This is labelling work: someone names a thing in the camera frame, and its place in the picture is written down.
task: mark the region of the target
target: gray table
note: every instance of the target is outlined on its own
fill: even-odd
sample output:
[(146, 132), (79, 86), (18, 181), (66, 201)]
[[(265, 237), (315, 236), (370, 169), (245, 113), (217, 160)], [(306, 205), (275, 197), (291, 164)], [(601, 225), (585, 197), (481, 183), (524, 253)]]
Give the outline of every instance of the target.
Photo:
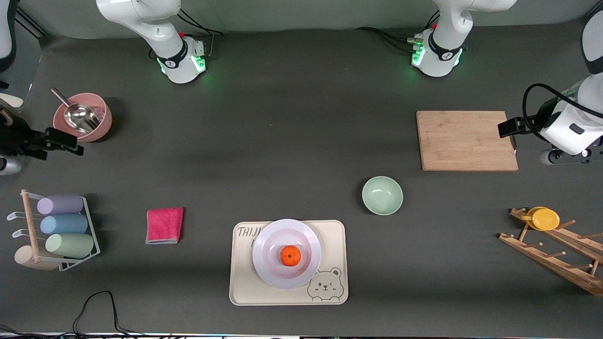
[[(161, 74), (142, 39), (46, 41), (25, 106), (31, 125), (50, 125), (52, 86), (100, 94), (115, 123), (83, 157), (54, 152), (1, 177), (0, 215), (21, 208), (21, 188), (86, 195), (103, 252), (64, 273), (25, 268), (13, 253), (27, 240), (10, 238), (24, 224), (4, 222), (2, 322), (67, 331), (85, 298), (108, 289), (122, 325), (145, 332), (601, 337), (603, 299), (495, 234), (518, 232), (509, 208), (536, 205), (577, 219), (583, 234), (602, 231), (603, 163), (540, 165), (547, 145), (525, 136), (516, 173), (423, 172), (415, 127), (417, 110), (517, 116), (531, 83), (564, 89), (583, 79), (582, 25), (476, 28), (459, 66), (439, 79), (364, 31), (217, 37), (209, 71), (185, 85)], [(548, 98), (535, 90), (530, 110)], [(359, 199), (376, 175), (405, 193), (389, 217)], [(180, 244), (145, 245), (146, 211), (172, 206), (186, 208)], [(233, 227), (279, 218), (345, 224), (345, 304), (230, 303)], [(93, 300), (81, 330), (111, 331), (110, 313), (108, 299)]]

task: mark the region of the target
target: mint green bowl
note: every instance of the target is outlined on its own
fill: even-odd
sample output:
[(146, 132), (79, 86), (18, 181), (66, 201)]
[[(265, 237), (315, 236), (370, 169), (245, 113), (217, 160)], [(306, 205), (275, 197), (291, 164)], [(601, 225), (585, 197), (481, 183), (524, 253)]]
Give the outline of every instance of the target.
[(362, 201), (369, 211), (378, 215), (390, 215), (402, 206), (402, 188), (390, 177), (374, 177), (362, 188)]

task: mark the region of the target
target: wooden cutting board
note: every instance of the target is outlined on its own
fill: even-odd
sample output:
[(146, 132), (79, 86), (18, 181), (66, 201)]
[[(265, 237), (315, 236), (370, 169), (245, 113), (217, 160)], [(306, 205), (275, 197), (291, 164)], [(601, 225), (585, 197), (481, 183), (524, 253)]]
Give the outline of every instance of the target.
[(501, 139), (502, 111), (420, 110), (423, 171), (517, 171), (510, 138)]

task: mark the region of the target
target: folded towel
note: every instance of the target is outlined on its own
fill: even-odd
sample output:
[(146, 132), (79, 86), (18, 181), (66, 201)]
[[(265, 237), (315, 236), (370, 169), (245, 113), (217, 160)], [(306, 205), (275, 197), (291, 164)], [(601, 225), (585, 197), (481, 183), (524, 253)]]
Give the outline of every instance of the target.
[(184, 208), (152, 209), (147, 212), (147, 245), (177, 244)]

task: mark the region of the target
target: orange fruit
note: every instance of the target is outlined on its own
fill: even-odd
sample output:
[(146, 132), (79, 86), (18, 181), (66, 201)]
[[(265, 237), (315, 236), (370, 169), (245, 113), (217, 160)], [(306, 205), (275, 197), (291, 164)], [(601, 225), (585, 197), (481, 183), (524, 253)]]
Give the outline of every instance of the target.
[(297, 246), (288, 245), (283, 247), (283, 249), (280, 251), (280, 261), (285, 266), (293, 267), (299, 264), (301, 259), (302, 253), (300, 252), (300, 249), (297, 248)]

